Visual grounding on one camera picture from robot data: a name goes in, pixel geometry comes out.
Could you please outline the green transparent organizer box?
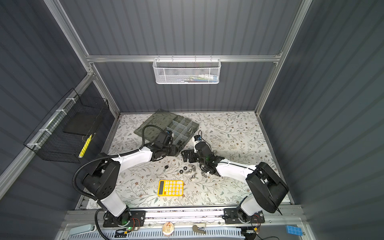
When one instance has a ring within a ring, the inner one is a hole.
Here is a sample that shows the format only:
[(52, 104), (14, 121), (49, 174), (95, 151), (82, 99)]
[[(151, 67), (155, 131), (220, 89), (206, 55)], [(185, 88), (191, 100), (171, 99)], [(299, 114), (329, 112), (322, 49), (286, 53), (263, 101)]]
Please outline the green transparent organizer box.
[(191, 119), (161, 109), (145, 120), (134, 133), (141, 137), (142, 129), (147, 125), (157, 126), (165, 132), (172, 131), (174, 145), (178, 146), (180, 151), (187, 145), (199, 128), (199, 124)]

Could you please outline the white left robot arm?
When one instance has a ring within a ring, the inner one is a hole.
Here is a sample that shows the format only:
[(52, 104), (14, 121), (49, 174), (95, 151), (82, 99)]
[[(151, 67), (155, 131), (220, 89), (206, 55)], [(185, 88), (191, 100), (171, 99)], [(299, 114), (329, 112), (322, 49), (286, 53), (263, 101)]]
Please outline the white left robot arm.
[(95, 202), (115, 218), (129, 212), (129, 207), (116, 190), (121, 174), (141, 164), (156, 162), (164, 157), (175, 156), (179, 147), (174, 143), (172, 131), (161, 131), (151, 143), (142, 143), (128, 153), (108, 156), (96, 161), (97, 166), (82, 180), (85, 189), (95, 197)]

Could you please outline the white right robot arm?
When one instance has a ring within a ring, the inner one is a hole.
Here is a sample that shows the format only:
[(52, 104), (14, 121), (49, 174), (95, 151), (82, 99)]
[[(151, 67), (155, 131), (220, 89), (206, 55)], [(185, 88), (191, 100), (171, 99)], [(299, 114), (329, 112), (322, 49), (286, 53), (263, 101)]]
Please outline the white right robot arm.
[(248, 222), (261, 211), (275, 213), (289, 192), (287, 184), (265, 162), (244, 165), (216, 156), (203, 141), (195, 142), (193, 150), (181, 152), (183, 161), (198, 163), (206, 174), (227, 177), (248, 185), (251, 195), (245, 197), (237, 207), (238, 218)]

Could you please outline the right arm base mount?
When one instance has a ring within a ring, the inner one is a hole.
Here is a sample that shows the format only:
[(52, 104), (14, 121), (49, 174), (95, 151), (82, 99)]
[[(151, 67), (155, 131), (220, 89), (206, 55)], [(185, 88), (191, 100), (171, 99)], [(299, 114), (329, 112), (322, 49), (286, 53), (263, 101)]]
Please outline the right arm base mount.
[(225, 208), (221, 215), (227, 225), (230, 224), (263, 224), (265, 223), (264, 213), (256, 212), (253, 215), (247, 215), (240, 208)]

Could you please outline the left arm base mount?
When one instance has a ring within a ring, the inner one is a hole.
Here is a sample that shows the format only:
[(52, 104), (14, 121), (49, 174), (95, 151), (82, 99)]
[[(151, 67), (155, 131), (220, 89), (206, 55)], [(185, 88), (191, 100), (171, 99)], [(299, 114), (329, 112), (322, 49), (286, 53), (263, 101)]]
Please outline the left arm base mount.
[(117, 228), (117, 227), (142, 227), (146, 218), (146, 211), (125, 211), (119, 217), (115, 217), (111, 213), (104, 214), (104, 228)]

